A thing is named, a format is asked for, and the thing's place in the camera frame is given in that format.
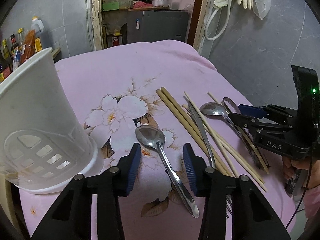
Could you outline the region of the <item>person's right hand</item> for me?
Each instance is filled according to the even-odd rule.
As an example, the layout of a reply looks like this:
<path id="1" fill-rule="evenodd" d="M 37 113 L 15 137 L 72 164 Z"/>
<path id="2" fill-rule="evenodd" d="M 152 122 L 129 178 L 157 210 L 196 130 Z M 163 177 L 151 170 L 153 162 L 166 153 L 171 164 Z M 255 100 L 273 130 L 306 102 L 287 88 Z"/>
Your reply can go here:
<path id="1" fill-rule="evenodd" d="M 283 172 L 286 180 L 289 180 L 293 177 L 295 171 L 294 168 L 300 170 L 311 171 L 311 176 L 309 182 L 306 181 L 303 184 L 303 187 L 307 189 L 313 189 L 319 185 L 319 160 L 306 158 L 304 160 L 292 160 L 288 157 L 282 157 L 283 161 Z"/>

